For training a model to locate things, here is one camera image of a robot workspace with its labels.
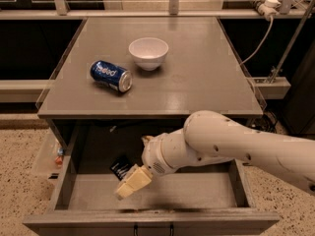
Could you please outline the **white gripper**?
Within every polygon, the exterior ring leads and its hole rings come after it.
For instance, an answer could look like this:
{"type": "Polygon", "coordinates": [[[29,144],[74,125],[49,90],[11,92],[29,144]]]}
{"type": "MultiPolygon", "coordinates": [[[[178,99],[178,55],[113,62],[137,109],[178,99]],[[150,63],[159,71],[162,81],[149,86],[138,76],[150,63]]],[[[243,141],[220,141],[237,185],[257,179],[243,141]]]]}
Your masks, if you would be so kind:
{"type": "Polygon", "coordinates": [[[173,135],[143,136],[143,166],[135,164],[119,182],[114,194],[123,200],[152,182],[153,174],[163,176],[175,173],[177,165],[170,161],[171,154],[178,151],[179,141],[173,135]]]}

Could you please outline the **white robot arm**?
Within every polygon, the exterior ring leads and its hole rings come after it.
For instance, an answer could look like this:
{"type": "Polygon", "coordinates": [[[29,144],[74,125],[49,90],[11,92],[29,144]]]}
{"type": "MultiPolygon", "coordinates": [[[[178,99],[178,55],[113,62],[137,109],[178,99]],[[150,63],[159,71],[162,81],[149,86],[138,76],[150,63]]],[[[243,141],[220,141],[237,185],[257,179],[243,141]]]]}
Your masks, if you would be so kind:
{"type": "Polygon", "coordinates": [[[172,133],[145,137],[141,166],[133,165],[115,190],[122,200],[149,185],[156,176],[187,166],[238,159],[309,194],[315,187],[315,141],[247,128],[213,111],[191,114],[172,133]]]}

